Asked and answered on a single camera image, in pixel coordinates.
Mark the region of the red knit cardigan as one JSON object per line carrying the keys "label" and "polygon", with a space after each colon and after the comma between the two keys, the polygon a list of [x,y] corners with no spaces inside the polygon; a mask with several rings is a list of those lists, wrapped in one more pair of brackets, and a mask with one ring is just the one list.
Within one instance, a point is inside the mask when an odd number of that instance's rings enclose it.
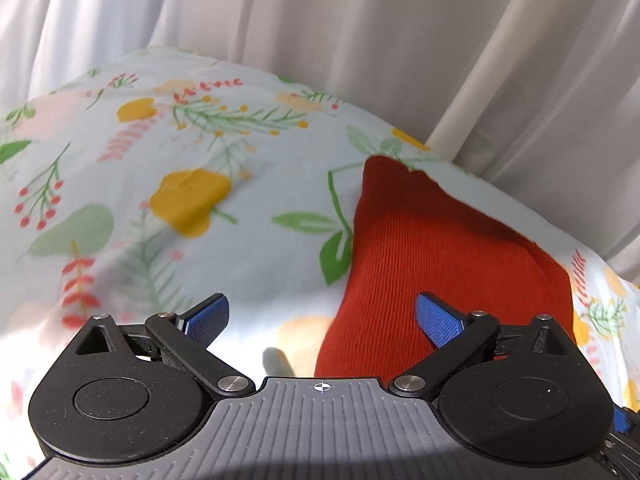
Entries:
{"label": "red knit cardigan", "polygon": [[416,320],[422,292],[504,324],[548,313],[573,330],[570,279],[559,263],[425,172],[373,156],[363,167],[344,298],[314,374],[390,382],[426,358],[435,348]]}

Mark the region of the floral white bed sheet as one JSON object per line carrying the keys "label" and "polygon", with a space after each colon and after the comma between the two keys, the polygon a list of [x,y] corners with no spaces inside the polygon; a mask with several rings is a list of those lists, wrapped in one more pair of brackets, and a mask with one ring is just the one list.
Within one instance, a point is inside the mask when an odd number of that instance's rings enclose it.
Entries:
{"label": "floral white bed sheet", "polygon": [[559,263],[578,348],[617,403],[638,406],[639,294],[589,248],[332,94],[151,48],[1,115],[2,477],[41,462],[28,402],[96,314],[140,323],[220,292],[217,356],[254,380],[314,376],[373,156]]}

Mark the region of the white curtain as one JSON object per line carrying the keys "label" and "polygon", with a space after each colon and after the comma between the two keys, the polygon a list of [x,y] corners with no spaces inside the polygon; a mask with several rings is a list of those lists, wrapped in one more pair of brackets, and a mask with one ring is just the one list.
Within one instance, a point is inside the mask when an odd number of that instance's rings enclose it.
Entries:
{"label": "white curtain", "polygon": [[639,275],[639,0],[1,0],[1,106],[171,46],[326,90]]}

